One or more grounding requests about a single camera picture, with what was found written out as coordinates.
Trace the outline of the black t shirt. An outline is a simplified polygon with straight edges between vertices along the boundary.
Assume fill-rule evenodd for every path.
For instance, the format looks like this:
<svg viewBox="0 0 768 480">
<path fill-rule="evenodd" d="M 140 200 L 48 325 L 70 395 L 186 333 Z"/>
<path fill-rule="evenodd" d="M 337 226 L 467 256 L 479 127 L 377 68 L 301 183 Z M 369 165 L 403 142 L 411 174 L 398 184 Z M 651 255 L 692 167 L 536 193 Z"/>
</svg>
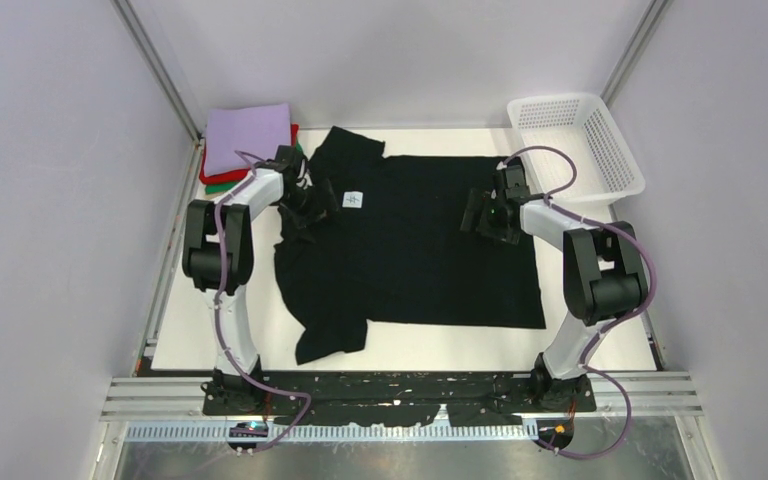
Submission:
<svg viewBox="0 0 768 480">
<path fill-rule="evenodd" d="M 332 128 L 314 151 L 314 180 L 358 192 L 305 232 L 282 221 L 275 277 L 301 324 L 298 364 L 364 349 L 369 321 L 546 326 L 533 240 L 461 230 L 472 190 L 492 188 L 495 156 L 386 156 L 383 142 Z"/>
</svg>

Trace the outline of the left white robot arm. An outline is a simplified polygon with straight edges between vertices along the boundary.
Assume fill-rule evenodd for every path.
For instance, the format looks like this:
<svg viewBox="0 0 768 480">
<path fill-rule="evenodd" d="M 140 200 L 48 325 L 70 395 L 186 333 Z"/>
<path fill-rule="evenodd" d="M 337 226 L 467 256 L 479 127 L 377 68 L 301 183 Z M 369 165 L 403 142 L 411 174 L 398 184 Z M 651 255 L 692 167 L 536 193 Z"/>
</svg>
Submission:
<svg viewBox="0 0 768 480">
<path fill-rule="evenodd" d="M 313 182 L 309 160 L 297 148 L 281 145 L 271 160 L 245 151 L 244 179 L 212 200 L 193 200 L 186 209 L 182 269 L 208 301 L 218 353 L 211 397 L 219 389 L 256 397 L 283 396 L 309 405 L 308 393 L 269 386 L 259 379 L 260 354 L 251 335 L 246 287 L 255 266 L 253 221 L 274 207 L 293 237 L 311 241 L 313 226 L 338 211 L 331 183 Z"/>
</svg>

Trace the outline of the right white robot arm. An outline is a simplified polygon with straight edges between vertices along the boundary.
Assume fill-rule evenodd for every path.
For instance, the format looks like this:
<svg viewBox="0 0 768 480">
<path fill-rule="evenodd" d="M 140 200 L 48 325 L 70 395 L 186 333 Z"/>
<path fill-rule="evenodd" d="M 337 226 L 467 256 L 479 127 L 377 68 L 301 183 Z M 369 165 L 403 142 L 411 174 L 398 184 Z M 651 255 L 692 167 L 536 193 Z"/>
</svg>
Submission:
<svg viewBox="0 0 768 480">
<path fill-rule="evenodd" d="M 579 391 L 607 333 L 638 315 L 653 291 L 630 224 L 577 216 L 550 196 L 532 193 L 521 166 L 498 168 L 490 191 L 470 189 L 460 228 L 509 245 L 528 234 L 562 254 L 567 314 L 527 379 L 536 401 Z"/>
</svg>

